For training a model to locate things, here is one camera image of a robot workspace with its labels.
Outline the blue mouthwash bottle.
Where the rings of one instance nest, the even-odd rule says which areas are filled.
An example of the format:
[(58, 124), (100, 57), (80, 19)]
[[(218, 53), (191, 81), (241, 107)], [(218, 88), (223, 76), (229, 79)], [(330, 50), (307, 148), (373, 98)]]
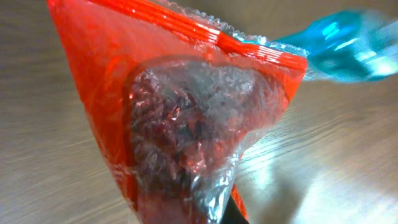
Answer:
[(376, 11), (336, 12), (278, 42), (306, 51), (305, 81), (362, 83), (397, 74), (397, 21)]

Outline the red snack packet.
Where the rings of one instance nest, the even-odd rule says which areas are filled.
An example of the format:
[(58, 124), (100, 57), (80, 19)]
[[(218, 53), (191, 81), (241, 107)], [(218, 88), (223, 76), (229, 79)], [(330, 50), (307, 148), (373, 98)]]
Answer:
[(99, 149), (141, 223), (220, 223), (246, 149), (280, 120), (303, 50), (170, 1), (47, 3)]

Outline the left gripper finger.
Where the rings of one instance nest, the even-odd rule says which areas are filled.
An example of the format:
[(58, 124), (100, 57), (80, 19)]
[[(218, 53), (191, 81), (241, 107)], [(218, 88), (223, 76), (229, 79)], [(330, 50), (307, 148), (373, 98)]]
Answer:
[(228, 204), (224, 211), (221, 224), (249, 224), (249, 222), (239, 211), (231, 195), (229, 196)]

